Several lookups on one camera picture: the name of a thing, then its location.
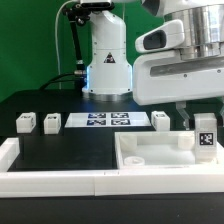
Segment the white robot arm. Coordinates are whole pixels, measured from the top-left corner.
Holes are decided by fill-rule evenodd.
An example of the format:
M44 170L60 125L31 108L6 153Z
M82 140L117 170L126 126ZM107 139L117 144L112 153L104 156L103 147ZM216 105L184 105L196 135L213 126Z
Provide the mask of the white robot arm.
M164 22L135 40L140 56L132 65L125 23L109 12L117 1L123 0L81 1L93 24L86 96L131 93L139 105L174 102L185 121L188 100L224 96L224 0L140 0Z

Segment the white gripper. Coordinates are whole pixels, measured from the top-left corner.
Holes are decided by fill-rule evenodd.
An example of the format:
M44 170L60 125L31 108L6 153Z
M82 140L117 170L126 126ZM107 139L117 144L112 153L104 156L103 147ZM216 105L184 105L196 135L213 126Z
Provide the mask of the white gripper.
M133 65L133 98L140 105L176 102L176 110L189 130L187 100L224 95L224 43L203 47L203 53L186 48L184 24L175 19L135 41L141 54ZM221 97L220 126L224 126Z

